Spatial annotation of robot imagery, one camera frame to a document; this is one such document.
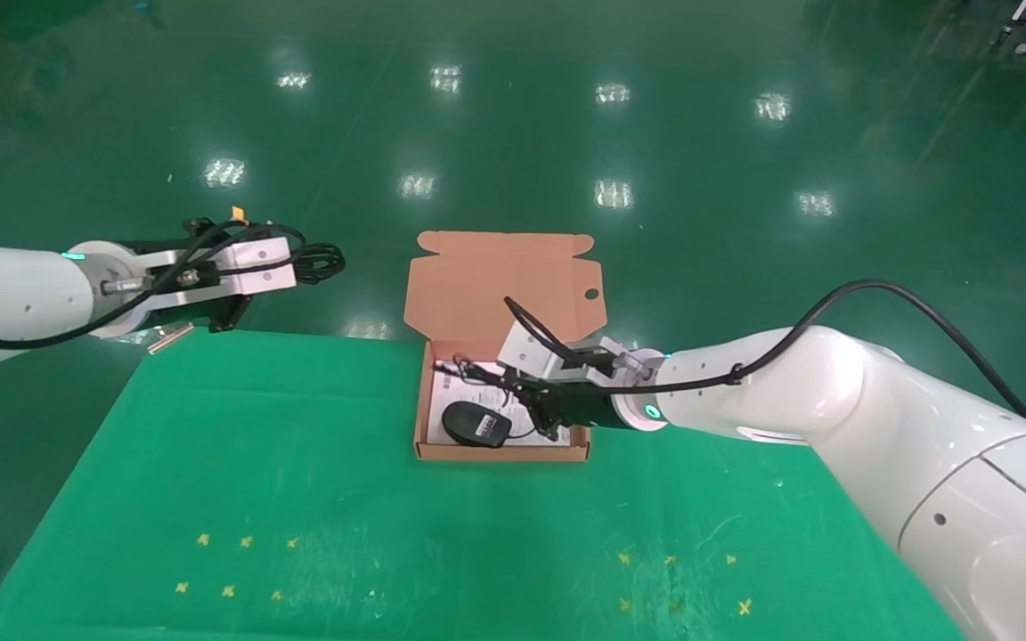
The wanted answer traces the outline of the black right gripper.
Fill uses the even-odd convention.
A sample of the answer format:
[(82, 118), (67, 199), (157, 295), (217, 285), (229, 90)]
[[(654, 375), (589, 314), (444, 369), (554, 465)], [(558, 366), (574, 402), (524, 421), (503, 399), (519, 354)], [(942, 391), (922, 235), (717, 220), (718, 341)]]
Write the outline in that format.
[(559, 443), (567, 439), (573, 426), (628, 427), (615, 409), (614, 396), (601, 393), (597, 385), (588, 382), (529, 380), (509, 366), (498, 364), (491, 370), (468, 356), (435, 361), (433, 370), (469, 385), (490, 386), (512, 396), (524, 396), (517, 411), (525, 414), (525, 425), (519, 426), (514, 420), (513, 441), (541, 438), (548, 443)]

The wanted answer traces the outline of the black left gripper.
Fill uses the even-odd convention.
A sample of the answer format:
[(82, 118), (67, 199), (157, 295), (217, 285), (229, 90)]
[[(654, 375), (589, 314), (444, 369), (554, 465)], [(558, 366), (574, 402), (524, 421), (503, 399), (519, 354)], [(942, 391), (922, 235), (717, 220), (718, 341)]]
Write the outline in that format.
[(210, 308), (205, 315), (208, 318), (208, 332), (215, 334), (236, 329), (252, 301), (252, 295), (233, 295), (210, 301)]

